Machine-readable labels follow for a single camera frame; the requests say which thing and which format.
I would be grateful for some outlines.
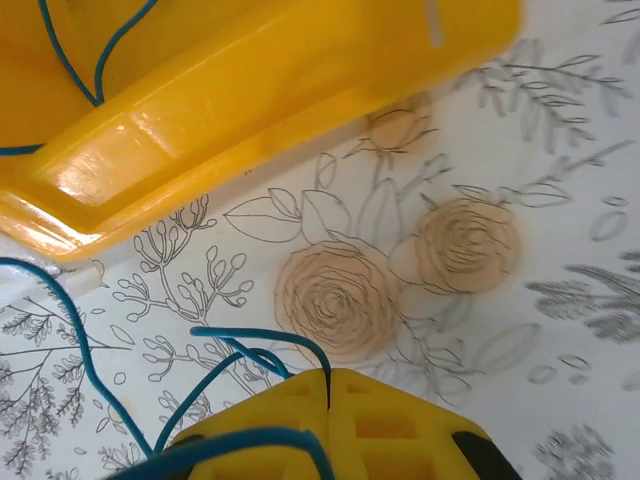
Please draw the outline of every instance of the yellow plastic object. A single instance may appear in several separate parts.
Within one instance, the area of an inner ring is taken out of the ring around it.
[[[497,470],[494,464],[491,477],[478,476],[475,468],[484,473],[487,467],[474,468],[454,435],[470,434],[487,444],[490,439],[480,427],[454,413],[351,370],[333,369],[328,410],[326,392],[321,370],[296,375],[188,428],[173,445],[246,428],[285,427],[316,435],[337,480],[518,478],[503,458]],[[306,453],[266,447],[200,463],[179,478],[313,480],[318,474]]]
[[[85,83],[143,0],[49,2]],[[59,261],[135,234],[273,155],[506,49],[519,0],[161,1],[91,111],[36,2],[0,0],[0,232]]]

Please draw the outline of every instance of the blue wire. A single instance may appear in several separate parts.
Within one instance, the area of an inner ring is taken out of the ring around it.
[[[93,94],[89,91],[86,85],[82,83],[80,76],[74,70],[73,66],[71,65],[71,62],[69,62],[69,59],[64,53],[64,50],[62,50],[62,45],[60,45],[60,41],[58,40],[58,36],[56,35],[55,28],[53,27],[53,22],[51,21],[51,14],[49,13],[47,0],[38,0],[38,5],[40,6],[40,14],[42,15],[44,26],[47,29],[47,34],[49,35],[49,39],[51,40],[51,45],[53,46],[53,49],[55,50],[56,55],[62,62],[62,65],[64,65],[64,68],[67,70],[67,73],[71,77],[71,80],[73,80],[73,83],[75,83],[76,86],[80,89],[80,91],[84,94],[84,96],[87,97],[87,100],[89,100],[94,107],[97,107],[99,105],[98,101],[93,96]]]
[[[11,157],[13,155],[29,155],[37,151],[42,144],[39,145],[22,145],[20,147],[0,147],[0,157]]]
[[[283,377],[284,377],[284,373],[289,374],[289,372],[287,372],[287,369],[282,363],[282,361],[269,350],[264,350],[262,348],[252,348],[249,350],[249,353],[251,353],[251,356],[263,356],[263,357],[269,358],[272,362],[274,362],[275,365],[280,364],[283,370],[279,372],[279,374],[282,375]],[[193,404],[193,402],[196,401],[196,399],[200,396],[200,394],[204,392],[204,390],[211,384],[211,382],[213,382],[222,372],[224,372],[224,370],[227,367],[229,367],[229,365],[240,360],[243,357],[244,355],[241,352],[235,352],[229,355],[227,358],[222,360],[218,365],[216,365],[216,367],[213,370],[211,370],[202,380],[200,380],[200,383],[198,383],[198,385],[195,386],[195,388],[191,391],[191,393],[187,396],[187,398],[185,398],[184,401],[180,404],[180,406],[176,409],[176,411],[173,412],[173,415],[171,415],[171,418],[167,420],[167,423],[165,424],[164,428],[160,432],[160,435],[158,436],[158,440],[156,441],[156,446],[153,449],[155,453],[160,453],[162,450],[164,450],[164,446],[167,443],[167,439],[169,438],[169,435],[171,435],[171,432],[173,431],[177,423],[185,415],[185,413],[187,413],[187,410],[189,410],[189,407]]]
[[[104,47],[104,50],[100,54],[98,63],[96,63],[96,70],[93,74],[93,82],[96,90],[96,100],[99,105],[104,103],[104,88],[102,85],[102,77],[104,75],[104,67],[107,64],[109,55],[111,55],[111,52],[113,52],[113,49],[120,41],[120,39],[124,37],[127,32],[136,25],[136,23],[142,20],[142,18],[147,13],[149,13],[149,10],[151,10],[156,3],[158,3],[158,0],[148,0],[147,3],[145,3],[133,17],[131,17],[122,27],[120,27],[116,31],[116,33],[113,34],[113,37],[109,39],[107,45]]]
[[[263,328],[222,328],[222,327],[193,327],[190,330],[191,335],[194,337],[216,337],[222,339],[229,339],[233,337],[237,338],[261,338],[264,340],[276,340],[280,342],[295,343],[302,345],[313,352],[313,354],[320,361],[320,365],[324,370],[325,379],[327,382],[327,399],[329,399],[329,392],[331,392],[331,364],[327,355],[322,348],[315,342],[309,340],[306,337],[295,335],[293,333],[277,332],[274,330],[266,330]]]
[[[167,450],[150,460],[118,473],[111,480],[138,480],[167,478],[220,455],[246,448],[283,446],[307,452],[320,474],[321,480],[335,480],[329,458],[318,439],[311,432],[299,432],[288,428],[256,428],[227,433],[213,438]]]
[[[80,353],[82,355],[82,360],[84,362],[85,371],[87,373],[89,381],[95,387],[95,389],[104,397],[104,399],[109,402],[109,404],[111,404],[116,413],[120,415],[120,418],[129,428],[129,430],[131,431],[131,435],[133,435],[133,438],[138,443],[138,445],[140,445],[140,448],[145,453],[145,455],[150,456],[153,453],[153,450],[151,450],[151,446],[149,445],[149,443],[147,443],[147,440],[144,438],[144,435],[133,421],[133,418],[131,418],[131,415],[129,415],[127,409],[124,408],[124,406],[118,401],[118,399],[109,391],[105,384],[102,383],[102,380],[98,378],[98,374],[96,373],[96,369],[91,358],[91,350],[89,348],[89,341],[87,340],[87,332],[84,330],[82,320],[80,320],[80,315],[78,315],[78,309],[73,303],[73,300],[71,300],[71,297],[69,297],[69,294],[64,290],[64,288],[62,288],[62,286],[56,281],[55,278],[49,275],[46,271],[42,270],[40,267],[24,262],[22,260],[6,257],[0,257],[0,266],[16,267],[38,277],[62,302],[62,304],[69,312],[71,323],[74,330],[76,331],[78,346],[80,347]]]
[[[285,367],[284,363],[282,363],[282,360],[280,360],[275,355],[272,354],[275,357],[276,361],[274,362],[273,361],[274,359],[272,358],[271,359],[271,363],[269,363],[268,361],[262,359],[262,357],[260,355],[254,355],[251,352],[252,349],[249,349],[249,348],[245,347],[243,344],[241,344],[239,341],[237,341],[234,338],[223,338],[222,340],[227,345],[229,345],[231,348],[234,348],[234,349],[238,350],[240,353],[243,354],[243,356],[247,357],[250,360],[253,360],[255,363],[257,363],[258,365],[260,365],[263,368],[266,368],[271,373],[275,373],[276,375],[280,375],[285,380],[287,378],[293,377],[293,375],[291,375],[289,373],[289,371],[287,370],[287,367]]]

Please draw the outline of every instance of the floral patterned surface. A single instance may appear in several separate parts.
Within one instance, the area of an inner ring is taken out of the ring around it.
[[[230,354],[189,328],[260,326],[472,418],[525,479],[637,478],[640,1],[528,10],[505,55],[95,259],[102,286],[78,299],[92,353],[148,439]],[[140,461],[58,302],[0,320],[3,478]],[[277,381],[238,362],[178,428]]]

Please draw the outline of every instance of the black plastic part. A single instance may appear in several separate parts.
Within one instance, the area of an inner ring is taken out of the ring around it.
[[[205,439],[204,435],[191,435],[190,437],[183,438],[179,442],[174,443],[169,448],[166,448],[164,452],[168,452],[169,450],[173,450],[174,448],[182,447],[188,443],[199,442],[200,440],[204,440],[204,439]],[[185,470],[182,470],[181,472],[175,472],[175,473],[172,473],[171,475],[163,477],[161,480],[189,480],[189,476],[191,475],[191,472],[193,471],[194,468],[195,468],[195,465],[192,465],[191,467]]]
[[[491,440],[471,432],[457,432],[452,437],[480,480],[522,480]]]

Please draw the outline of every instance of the beige rose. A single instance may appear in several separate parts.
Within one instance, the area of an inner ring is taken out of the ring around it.
[[[472,293],[498,286],[513,272],[521,243],[513,214],[491,203],[457,199],[418,225],[420,277],[434,293]]]
[[[318,343],[334,361],[362,361],[383,349],[398,325],[399,282],[385,256],[341,237],[294,252],[275,288],[275,312],[287,332]],[[315,363],[305,348],[301,353]]]

